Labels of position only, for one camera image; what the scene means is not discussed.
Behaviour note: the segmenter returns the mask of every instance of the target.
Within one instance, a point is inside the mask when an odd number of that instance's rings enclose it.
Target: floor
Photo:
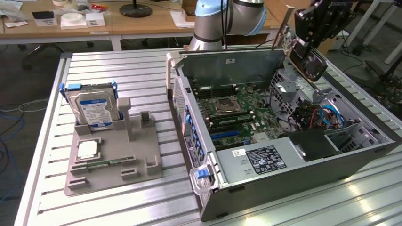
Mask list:
[[[357,19],[348,25],[347,30],[351,31]],[[373,24],[373,20],[369,20],[359,32],[359,38],[368,27]],[[395,32],[387,27],[383,27],[377,36],[371,42],[371,52],[363,52],[359,56],[360,60],[372,60],[385,70],[388,65],[383,63],[390,52],[394,50],[402,40],[402,34]],[[189,38],[178,38],[180,44],[188,44]],[[349,50],[357,44],[359,39],[353,41]],[[61,43],[60,46],[66,52],[90,52],[90,51],[110,51],[112,46],[108,41],[93,42],[94,46],[88,48],[85,42]],[[142,49],[142,48],[166,48],[172,46],[172,39],[150,39],[148,40],[148,46],[142,46],[141,40],[126,40],[122,42],[124,49]],[[50,92],[53,76],[57,69],[58,53],[53,49],[45,50],[32,61],[33,69],[25,71],[21,69],[20,60],[25,54],[34,49],[37,45],[26,45],[26,51],[20,51],[16,45],[0,46],[0,105],[25,103],[36,99],[46,98]],[[327,58],[339,67],[340,70],[355,65],[356,60],[345,57],[337,51],[331,51],[327,54]],[[349,74],[357,75],[360,78],[368,77],[368,72],[364,71],[364,65],[353,67],[348,70]],[[402,74],[402,65],[398,68],[396,74]],[[45,106],[45,102],[38,102],[29,106],[28,110],[34,110]],[[20,116],[20,112],[9,113],[10,116]],[[6,141],[8,150],[12,152],[20,172],[20,186],[16,188],[16,192],[8,199],[0,202],[0,225],[10,226],[14,221],[17,207],[20,203],[20,196],[22,191],[24,181],[28,175],[30,159],[36,146],[36,140],[42,123],[44,111],[34,113],[25,113],[24,120],[25,126],[18,132],[17,136]],[[13,120],[0,117],[0,130],[4,131],[8,126],[14,123]],[[0,169],[4,167],[4,162],[0,162]],[[0,199],[14,188],[17,182],[17,176],[12,164],[9,164],[6,170],[0,175]]]

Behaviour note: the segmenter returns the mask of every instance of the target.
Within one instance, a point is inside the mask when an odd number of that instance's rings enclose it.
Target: metal workbench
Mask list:
[[[24,188],[16,225],[383,225],[402,224],[402,149],[349,178],[211,221],[199,221],[164,87],[165,53],[180,49],[77,53],[60,60],[48,109]],[[328,73],[402,135],[400,121],[328,63]],[[74,117],[58,83],[114,80],[129,113],[156,118],[162,178],[65,197],[62,188]],[[319,88],[327,86],[323,80]]]

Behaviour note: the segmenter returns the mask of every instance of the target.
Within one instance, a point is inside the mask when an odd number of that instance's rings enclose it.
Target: black lamp base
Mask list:
[[[137,4],[137,8],[133,8],[133,4],[128,4],[120,7],[120,13],[128,17],[145,17],[152,14],[152,9],[140,4]]]

